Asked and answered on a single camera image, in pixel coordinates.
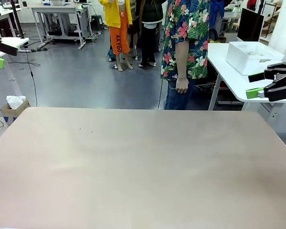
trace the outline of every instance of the computer screen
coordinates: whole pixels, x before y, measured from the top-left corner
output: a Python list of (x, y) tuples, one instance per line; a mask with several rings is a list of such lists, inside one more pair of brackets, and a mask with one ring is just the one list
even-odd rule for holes
[(252, 10), (242, 9), (237, 37), (244, 42), (257, 42), (261, 36), (264, 16)]

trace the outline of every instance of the orange pants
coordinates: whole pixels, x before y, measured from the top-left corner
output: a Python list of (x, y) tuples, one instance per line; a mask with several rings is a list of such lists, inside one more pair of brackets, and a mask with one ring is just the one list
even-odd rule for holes
[(115, 55), (119, 55), (120, 53), (128, 53), (130, 51), (127, 41), (127, 12), (120, 12), (120, 20), (120, 28), (109, 27), (111, 46)]

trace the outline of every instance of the blue jeans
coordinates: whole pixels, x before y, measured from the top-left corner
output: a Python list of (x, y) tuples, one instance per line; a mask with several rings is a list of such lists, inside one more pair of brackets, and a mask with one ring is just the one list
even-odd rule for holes
[(185, 94), (176, 91), (176, 80), (169, 81), (164, 110), (185, 110), (194, 90), (195, 80), (188, 79), (189, 87)]

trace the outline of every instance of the black jacket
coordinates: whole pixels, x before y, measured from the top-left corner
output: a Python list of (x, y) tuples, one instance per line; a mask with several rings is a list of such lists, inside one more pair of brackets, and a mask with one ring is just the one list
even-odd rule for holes
[(166, 0), (141, 0), (140, 23), (161, 21), (163, 18), (162, 3)]

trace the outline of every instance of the black pole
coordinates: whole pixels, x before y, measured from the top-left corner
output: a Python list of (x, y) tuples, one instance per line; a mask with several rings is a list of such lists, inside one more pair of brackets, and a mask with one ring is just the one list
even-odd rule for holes
[(259, 4), (259, 8), (258, 8), (258, 14), (262, 13), (263, 7), (264, 7), (264, 1), (265, 0), (261, 0), (261, 3)]
[(15, 15), (15, 20), (16, 20), (15, 23), (17, 24), (17, 26), (19, 28), (20, 37), (23, 39), (24, 36), (23, 36), (22, 28), (20, 26), (18, 14), (17, 14), (17, 11), (16, 11), (15, 2), (14, 2), (14, 0), (10, 0), (10, 3), (11, 3), (11, 7), (13, 8), (14, 15)]

